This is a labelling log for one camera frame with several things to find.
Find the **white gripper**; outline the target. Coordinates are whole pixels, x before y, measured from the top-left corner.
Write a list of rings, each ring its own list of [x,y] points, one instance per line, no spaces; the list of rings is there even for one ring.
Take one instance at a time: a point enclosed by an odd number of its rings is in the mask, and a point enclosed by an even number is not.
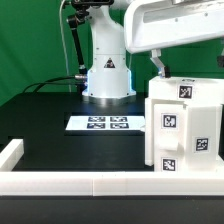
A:
[[[135,0],[125,13],[124,36],[130,53],[152,50],[158,75],[169,78],[160,49],[223,37],[224,0]],[[221,45],[217,65],[224,68],[224,39]]]

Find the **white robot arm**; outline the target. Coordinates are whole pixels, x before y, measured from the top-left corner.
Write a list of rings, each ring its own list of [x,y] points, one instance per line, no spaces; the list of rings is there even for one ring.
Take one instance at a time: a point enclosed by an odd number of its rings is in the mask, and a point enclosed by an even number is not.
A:
[[[127,53],[149,51],[158,75],[167,76],[161,50],[224,36],[224,0],[114,0],[124,10],[124,23],[112,20],[109,8],[87,10],[92,31],[93,64],[87,72],[83,98],[119,103],[136,95]]]

